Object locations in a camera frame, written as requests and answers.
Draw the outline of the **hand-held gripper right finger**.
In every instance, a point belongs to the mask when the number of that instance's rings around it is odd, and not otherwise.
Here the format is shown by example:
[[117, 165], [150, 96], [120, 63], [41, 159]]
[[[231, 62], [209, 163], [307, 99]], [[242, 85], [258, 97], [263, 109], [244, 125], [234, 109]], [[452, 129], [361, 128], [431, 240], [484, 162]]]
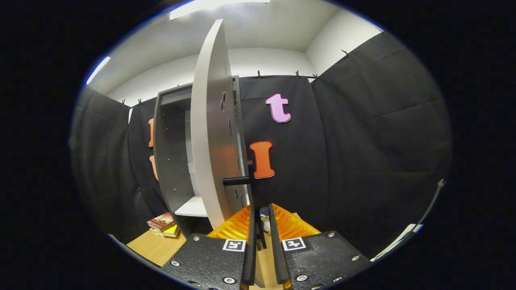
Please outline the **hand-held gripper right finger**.
[[269, 205], [277, 282], [286, 290], [331, 290], [372, 266], [337, 231], [321, 232], [300, 217]]

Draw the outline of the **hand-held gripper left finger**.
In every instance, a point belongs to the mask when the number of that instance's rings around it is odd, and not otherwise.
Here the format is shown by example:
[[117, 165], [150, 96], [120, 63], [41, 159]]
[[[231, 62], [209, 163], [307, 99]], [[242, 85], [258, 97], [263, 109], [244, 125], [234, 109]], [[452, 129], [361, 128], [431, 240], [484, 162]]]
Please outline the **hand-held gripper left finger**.
[[189, 287], [247, 290], [256, 277], [256, 214], [245, 206], [209, 234], [193, 233], [162, 270]]

